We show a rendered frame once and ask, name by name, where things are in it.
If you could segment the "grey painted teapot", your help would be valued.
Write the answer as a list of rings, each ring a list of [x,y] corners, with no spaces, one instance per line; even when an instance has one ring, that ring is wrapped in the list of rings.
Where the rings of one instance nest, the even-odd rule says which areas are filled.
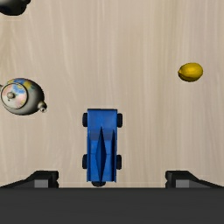
[[[41,86],[26,78],[15,78],[0,85],[0,102],[17,116],[28,116],[38,111],[45,113],[47,110]]]

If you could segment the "blue toy car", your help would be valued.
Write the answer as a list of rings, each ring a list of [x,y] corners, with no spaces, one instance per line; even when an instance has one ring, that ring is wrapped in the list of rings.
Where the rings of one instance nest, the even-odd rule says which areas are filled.
[[[123,126],[123,115],[116,109],[89,108],[82,116],[82,125],[87,128],[87,153],[82,157],[87,182],[95,187],[116,182],[116,171],[122,169],[117,129]]]

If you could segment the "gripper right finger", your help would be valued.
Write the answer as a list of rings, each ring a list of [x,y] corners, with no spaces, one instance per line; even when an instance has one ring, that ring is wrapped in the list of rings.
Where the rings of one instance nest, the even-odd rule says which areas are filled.
[[[166,188],[221,188],[221,185],[196,178],[189,171],[166,171],[165,179]]]

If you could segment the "black teapot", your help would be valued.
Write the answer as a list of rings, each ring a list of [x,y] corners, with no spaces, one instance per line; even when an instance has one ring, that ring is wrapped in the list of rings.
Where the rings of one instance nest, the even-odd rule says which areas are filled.
[[[32,0],[0,0],[0,13],[6,16],[19,16]]]

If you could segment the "yellow lemon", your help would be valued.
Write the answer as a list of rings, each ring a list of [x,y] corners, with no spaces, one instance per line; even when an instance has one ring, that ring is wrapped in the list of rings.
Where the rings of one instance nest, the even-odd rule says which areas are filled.
[[[190,62],[180,67],[178,77],[182,81],[197,81],[203,74],[203,67],[199,63]]]

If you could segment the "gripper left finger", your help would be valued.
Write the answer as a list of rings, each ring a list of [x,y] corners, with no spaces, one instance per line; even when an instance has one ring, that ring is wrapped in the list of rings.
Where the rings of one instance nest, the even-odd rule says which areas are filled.
[[[3,188],[58,188],[58,178],[58,171],[35,171],[28,178],[3,185]]]

